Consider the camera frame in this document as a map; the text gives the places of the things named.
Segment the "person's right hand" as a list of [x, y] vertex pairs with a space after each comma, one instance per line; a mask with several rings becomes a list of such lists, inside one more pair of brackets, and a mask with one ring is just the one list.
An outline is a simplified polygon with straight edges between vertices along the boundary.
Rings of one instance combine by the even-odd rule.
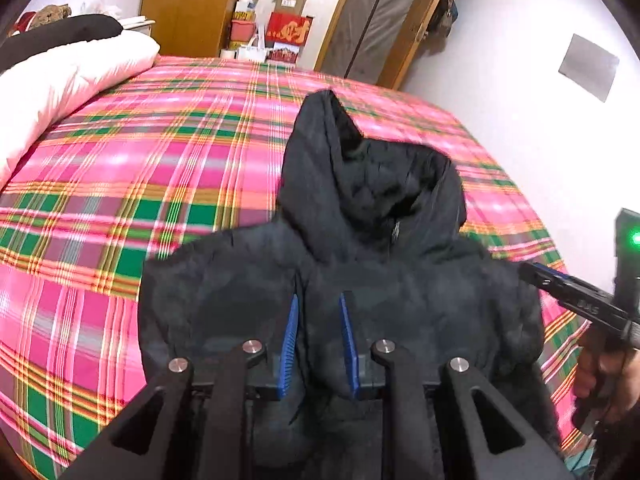
[[597, 352], [600, 332], [590, 326], [578, 340], [580, 353], [574, 377], [574, 395], [578, 399], [590, 396], [599, 377], [617, 379], [616, 389], [608, 404], [603, 421], [614, 424], [622, 420], [639, 402], [639, 351], [629, 350]]

